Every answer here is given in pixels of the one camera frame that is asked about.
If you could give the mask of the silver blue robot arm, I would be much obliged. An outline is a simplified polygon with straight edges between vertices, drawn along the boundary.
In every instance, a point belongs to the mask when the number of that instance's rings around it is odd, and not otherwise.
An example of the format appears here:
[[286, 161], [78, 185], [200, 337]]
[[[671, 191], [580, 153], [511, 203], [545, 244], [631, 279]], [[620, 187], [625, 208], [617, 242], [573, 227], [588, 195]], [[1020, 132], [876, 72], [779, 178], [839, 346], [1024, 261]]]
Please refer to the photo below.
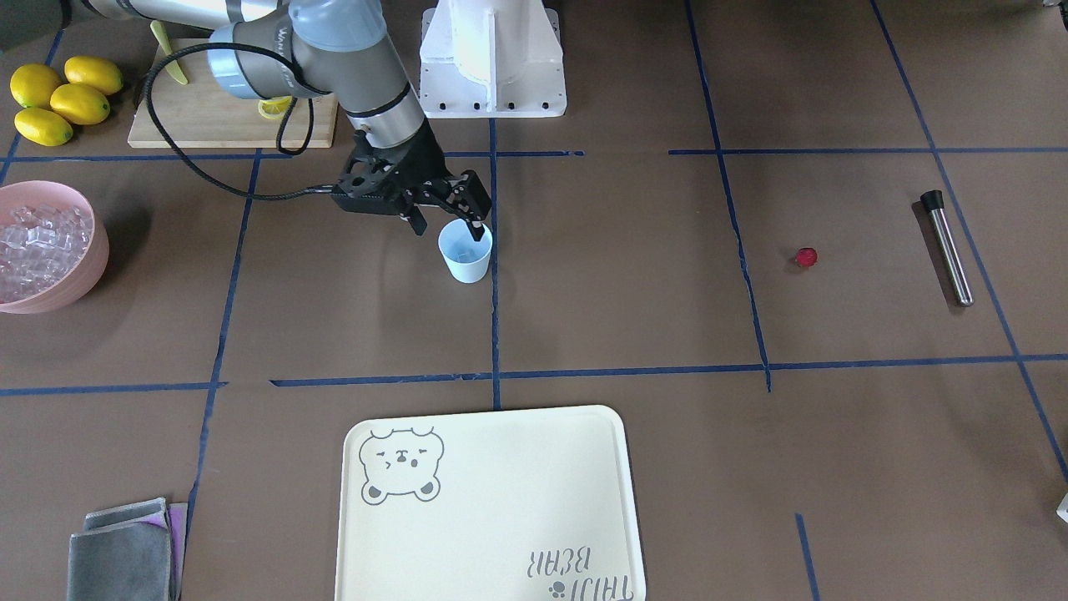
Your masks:
[[295, 191], [327, 194], [341, 210], [395, 216], [423, 235], [424, 206], [464, 222], [474, 240], [487, 233], [491, 196], [474, 171], [451, 174], [430, 121], [390, 39], [378, 1], [45, 1], [58, 30], [92, 17], [148, 20], [210, 31], [209, 41], [168, 51], [144, 85], [150, 122], [187, 167], [189, 156], [164, 129], [153, 99], [158, 73], [180, 58], [205, 53], [214, 80], [234, 98], [313, 100], [335, 96], [354, 127], [354, 148], [337, 181]]

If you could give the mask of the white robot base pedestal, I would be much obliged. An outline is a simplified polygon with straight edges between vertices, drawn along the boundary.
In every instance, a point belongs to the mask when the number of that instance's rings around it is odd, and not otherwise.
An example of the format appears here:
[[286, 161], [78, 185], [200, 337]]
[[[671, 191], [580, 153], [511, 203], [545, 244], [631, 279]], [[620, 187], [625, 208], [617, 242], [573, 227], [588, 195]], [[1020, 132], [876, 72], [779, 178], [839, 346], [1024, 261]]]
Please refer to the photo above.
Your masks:
[[557, 11], [439, 1], [422, 14], [417, 99], [428, 118], [557, 118], [568, 100]]

